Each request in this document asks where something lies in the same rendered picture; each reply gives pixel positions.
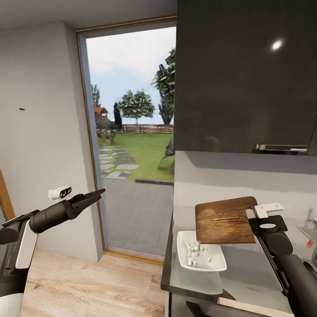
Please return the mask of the cutting board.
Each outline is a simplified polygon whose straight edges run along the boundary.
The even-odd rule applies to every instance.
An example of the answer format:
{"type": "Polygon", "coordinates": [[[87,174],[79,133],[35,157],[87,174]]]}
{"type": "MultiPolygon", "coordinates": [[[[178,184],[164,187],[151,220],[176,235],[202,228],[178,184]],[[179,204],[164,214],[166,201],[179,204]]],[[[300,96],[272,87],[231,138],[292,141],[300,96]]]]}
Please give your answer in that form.
{"type": "Polygon", "coordinates": [[[196,239],[199,244],[256,243],[246,210],[254,211],[255,197],[241,197],[195,207],[196,239]]]}

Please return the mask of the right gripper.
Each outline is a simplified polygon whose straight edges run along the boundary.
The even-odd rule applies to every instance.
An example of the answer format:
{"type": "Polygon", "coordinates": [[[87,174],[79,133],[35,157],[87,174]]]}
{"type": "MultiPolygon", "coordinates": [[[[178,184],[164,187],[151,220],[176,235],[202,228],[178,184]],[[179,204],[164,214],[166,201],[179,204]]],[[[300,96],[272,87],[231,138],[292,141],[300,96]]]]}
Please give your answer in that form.
{"type": "Polygon", "coordinates": [[[285,222],[283,221],[283,218],[281,215],[275,215],[275,216],[268,216],[267,218],[249,218],[248,222],[250,224],[250,227],[252,229],[252,232],[254,234],[257,233],[259,229],[259,224],[261,222],[274,222],[279,228],[281,228],[284,232],[288,231],[285,222]]]}

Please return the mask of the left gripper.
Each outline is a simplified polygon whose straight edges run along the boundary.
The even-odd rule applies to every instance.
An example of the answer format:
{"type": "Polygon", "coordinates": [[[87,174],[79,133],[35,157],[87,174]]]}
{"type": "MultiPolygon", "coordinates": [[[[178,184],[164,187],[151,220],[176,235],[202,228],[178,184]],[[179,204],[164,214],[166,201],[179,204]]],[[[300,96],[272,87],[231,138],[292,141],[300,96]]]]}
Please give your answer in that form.
{"type": "Polygon", "coordinates": [[[67,220],[73,220],[87,207],[93,203],[98,203],[101,194],[105,192],[105,189],[100,189],[88,194],[78,194],[70,200],[63,200],[55,205],[46,209],[45,216],[47,221],[57,226],[67,220]]]}

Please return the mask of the bowl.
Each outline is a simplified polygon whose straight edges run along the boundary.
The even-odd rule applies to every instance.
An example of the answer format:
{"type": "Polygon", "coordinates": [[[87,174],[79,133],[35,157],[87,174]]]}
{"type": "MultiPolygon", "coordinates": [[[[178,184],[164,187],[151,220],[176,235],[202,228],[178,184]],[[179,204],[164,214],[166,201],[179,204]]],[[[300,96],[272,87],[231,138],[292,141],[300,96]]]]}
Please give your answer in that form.
{"type": "Polygon", "coordinates": [[[219,244],[198,244],[198,250],[189,255],[188,246],[197,243],[196,231],[179,231],[177,234],[177,250],[183,268],[198,272],[222,272],[227,269],[226,261],[219,244]],[[188,243],[188,244],[187,244],[188,243]],[[203,248],[203,251],[200,250],[203,248]],[[193,258],[191,264],[189,258],[193,258]],[[207,259],[210,258],[210,261],[207,259]]]}

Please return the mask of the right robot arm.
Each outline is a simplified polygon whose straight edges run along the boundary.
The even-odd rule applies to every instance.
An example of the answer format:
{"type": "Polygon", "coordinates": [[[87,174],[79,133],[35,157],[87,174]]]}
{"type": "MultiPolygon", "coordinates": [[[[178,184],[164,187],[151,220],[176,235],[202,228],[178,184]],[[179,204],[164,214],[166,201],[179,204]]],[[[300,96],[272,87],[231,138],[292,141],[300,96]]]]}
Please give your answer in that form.
{"type": "Polygon", "coordinates": [[[267,213],[282,211],[282,203],[255,206],[259,217],[249,218],[256,244],[269,270],[295,317],[317,317],[317,270],[293,253],[293,246],[281,215],[267,213]]]}

